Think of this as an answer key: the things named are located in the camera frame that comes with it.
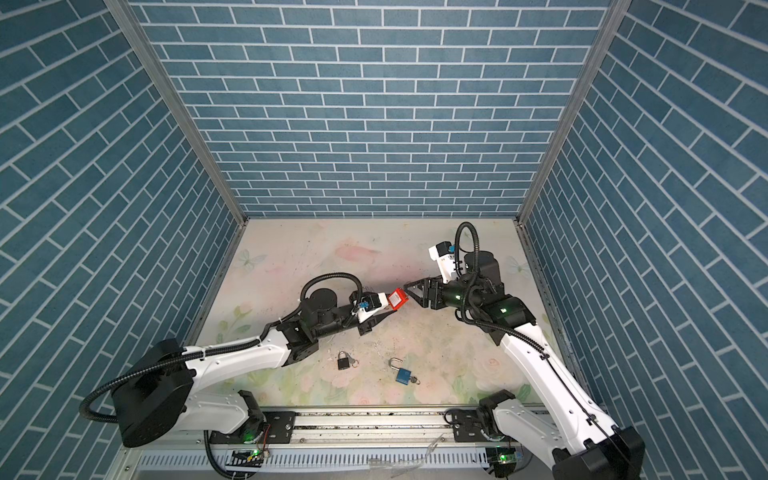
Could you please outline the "red padlock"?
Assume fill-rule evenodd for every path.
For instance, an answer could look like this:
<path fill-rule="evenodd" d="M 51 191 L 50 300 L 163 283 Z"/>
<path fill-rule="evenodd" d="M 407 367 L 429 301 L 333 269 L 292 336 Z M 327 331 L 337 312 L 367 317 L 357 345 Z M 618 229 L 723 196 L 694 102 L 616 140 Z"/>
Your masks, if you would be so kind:
<path fill-rule="evenodd" d="M 409 297 L 402 288 L 396 288 L 391 294 L 387 296 L 387 301 L 392 310 L 399 310 L 407 301 Z"/>

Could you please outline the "black padlock with key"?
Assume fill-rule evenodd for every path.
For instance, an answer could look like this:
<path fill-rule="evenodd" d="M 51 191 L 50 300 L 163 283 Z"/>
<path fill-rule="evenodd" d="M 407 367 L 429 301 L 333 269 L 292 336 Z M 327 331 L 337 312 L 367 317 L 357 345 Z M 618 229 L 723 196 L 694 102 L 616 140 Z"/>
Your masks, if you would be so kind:
<path fill-rule="evenodd" d="M 339 371 L 357 368 L 359 361 L 353 358 L 348 352 L 340 351 L 337 355 L 337 369 Z"/>

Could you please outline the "blue padlock with key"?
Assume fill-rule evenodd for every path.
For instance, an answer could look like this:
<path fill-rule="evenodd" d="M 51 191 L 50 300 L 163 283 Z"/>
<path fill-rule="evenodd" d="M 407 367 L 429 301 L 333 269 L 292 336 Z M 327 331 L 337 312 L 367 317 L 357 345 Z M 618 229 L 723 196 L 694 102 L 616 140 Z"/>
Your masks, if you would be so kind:
<path fill-rule="evenodd" d="M 395 372 L 395 381 L 401 385 L 419 385 L 420 380 L 412 372 L 404 367 L 403 360 L 391 357 L 388 366 Z"/>

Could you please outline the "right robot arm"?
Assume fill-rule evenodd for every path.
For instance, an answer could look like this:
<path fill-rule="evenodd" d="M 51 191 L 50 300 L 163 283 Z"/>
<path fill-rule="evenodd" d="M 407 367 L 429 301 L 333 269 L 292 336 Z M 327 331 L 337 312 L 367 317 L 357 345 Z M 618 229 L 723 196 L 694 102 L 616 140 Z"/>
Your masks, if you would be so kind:
<path fill-rule="evenodd" d="M 637 479 L 645 443 L 622 428 L 579 385 L 522 300 L 506 293 L 498 262 L 479 251 L 457 258 L 448 242 L 430 248 L 439 275 L 405 285 L 424 308 L 454 309 L 487 333 L 521 369 L 551 419 L 543 420 L 508 391 L 481 400 L 478 416 L 490 437 L 508 436 L 546 464 L 557 479 Z"/>

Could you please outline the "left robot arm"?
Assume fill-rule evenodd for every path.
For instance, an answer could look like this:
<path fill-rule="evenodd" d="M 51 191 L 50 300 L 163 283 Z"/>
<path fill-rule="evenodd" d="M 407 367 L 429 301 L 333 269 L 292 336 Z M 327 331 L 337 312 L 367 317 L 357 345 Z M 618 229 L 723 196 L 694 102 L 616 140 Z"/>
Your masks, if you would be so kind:
<path fill-rule="evenodd" d="M 366 334 L 389 313 L 386 295 L 353 292 L 339 306 L 333 290 L 320 288 L 259 336 L 208 347 L 163 340 L 109 389 L 122 443 L 136 448 L 180 430 L 258 435 L 263 416 L 253 393 L 216 399 L 206 388 L 300 362 L 318 351 L 320 339 L 353 328 Z"/>

